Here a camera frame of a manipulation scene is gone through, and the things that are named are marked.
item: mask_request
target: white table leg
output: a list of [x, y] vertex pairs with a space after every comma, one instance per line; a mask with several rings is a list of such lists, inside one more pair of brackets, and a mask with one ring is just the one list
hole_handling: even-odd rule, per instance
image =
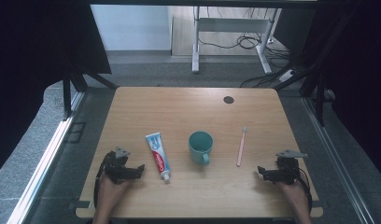
[[194, 7], [196, 9], [194, 13], [194, 42], [193, 42], [193, 53], [191, 57], [191, 71], [192, 73], [199, 72], [199, 11], [200, 7]]
[[266, 60], [266, 56], [264, 55], [264, 50], [266, 48], [267, 42], [269, 41], [269, 37], [270, 37], [270, 33], [272, 32], [273, 25], [275, 24], [276, 13], [277, 13], [277, 8], [274, 9], [272, 17], [269, 18], [269, 22], [262, 36], [261, 45], [257, 46], [257, 52], [258, 52], [258, 55], [260, 56], [261, 64], [266, 75], [272, 74], [272, 69], [270, 68], [269, 63]]

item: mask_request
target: human hand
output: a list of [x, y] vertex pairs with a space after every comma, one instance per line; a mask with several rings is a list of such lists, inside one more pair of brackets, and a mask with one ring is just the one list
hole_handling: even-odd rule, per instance
[[297, 217], [297, 223], [311, 224], [312, 218], [309, 213], [309, 203], [301, 182], [295, 180], [291, 185], [287, 185], [283, 182], [275, 182], [275, 184], [281, 189], [284, 197], [294, 211]]
[[94, 213], [93, 224], [106, 224], [109, 222], [112, 210], [132, 182], [132, 180], [123, 180], [119, 184], [115, 184], [105, 172], [101, 174], [98, 204]]

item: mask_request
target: black curtain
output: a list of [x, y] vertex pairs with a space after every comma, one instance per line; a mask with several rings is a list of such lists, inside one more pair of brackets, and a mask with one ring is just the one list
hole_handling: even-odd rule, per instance
[[381, 1], [361, 1], [324, 74], [333, 110], [381, 172]]
[[0, 1], [0, 168], [66, 72], [111, 74], [90, 6]]

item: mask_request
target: red toothpaste label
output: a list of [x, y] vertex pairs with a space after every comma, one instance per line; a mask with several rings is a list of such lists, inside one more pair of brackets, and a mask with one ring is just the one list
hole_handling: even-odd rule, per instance
[[158, 165], [159, 173], [164, 171], [164, 160], [157, 151], [152, 151], [156, 164]]

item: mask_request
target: green mug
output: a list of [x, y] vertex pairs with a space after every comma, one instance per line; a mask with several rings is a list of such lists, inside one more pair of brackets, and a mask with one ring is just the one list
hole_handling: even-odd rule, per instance
[[213, 145], [214, 140], [209, 133], [203, 131], [192, 133], [189, 139], [191, 159], [198, 164], [208, 165]]

